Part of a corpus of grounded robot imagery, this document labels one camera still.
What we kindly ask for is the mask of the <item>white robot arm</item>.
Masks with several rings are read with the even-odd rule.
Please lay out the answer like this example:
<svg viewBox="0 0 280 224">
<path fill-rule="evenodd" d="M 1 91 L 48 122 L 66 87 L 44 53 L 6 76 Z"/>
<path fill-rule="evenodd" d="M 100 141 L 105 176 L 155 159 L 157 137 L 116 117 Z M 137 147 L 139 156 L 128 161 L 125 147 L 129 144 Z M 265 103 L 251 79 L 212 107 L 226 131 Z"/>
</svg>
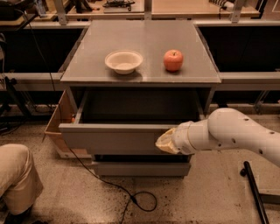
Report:
<svg viewBox="0 0 280 224">
<path fill-rule="evenodd" d="M 168 129 L 156 146 L 171 154 L 191 155 L 205 150 L 246 149 L 280 166 L 280 134 L 233 108 L 218 108 L 199 122 Z"/>
</svg>

